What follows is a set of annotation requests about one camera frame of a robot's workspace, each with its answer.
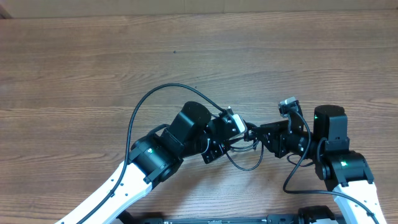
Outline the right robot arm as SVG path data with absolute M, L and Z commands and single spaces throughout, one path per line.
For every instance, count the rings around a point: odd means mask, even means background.
M 278 158 L 299 156 L 294 165 L 296 169 L 309 159 L 326 186 L 324 190 L 289 190 L 287 184 L 292 176 L 288 175 L 283 191 L 331 195 L 346 223 L 385 223 L 371 168 L 362 154 L 349 148 L 348 118 L 344 108 L 317 106 L 312 130 L 298 101 L 280 103 L 279 112 L 283 121 L 255 128 L 256 138 Z

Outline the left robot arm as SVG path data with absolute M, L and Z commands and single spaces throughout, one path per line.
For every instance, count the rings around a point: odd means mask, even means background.
M 99 189 L 59 222 L 111 223 L 174 175 L 185 157 L 201 154 L 208 164 L 228 151 L 227 141 L 248 130 L 231 109 L 212 118 L 205 106 L 194 101 L 185 103 L 172 124 L 161 129 L 161 135 L 153 130 L 137 140 L 127 164 L 120 164 Z

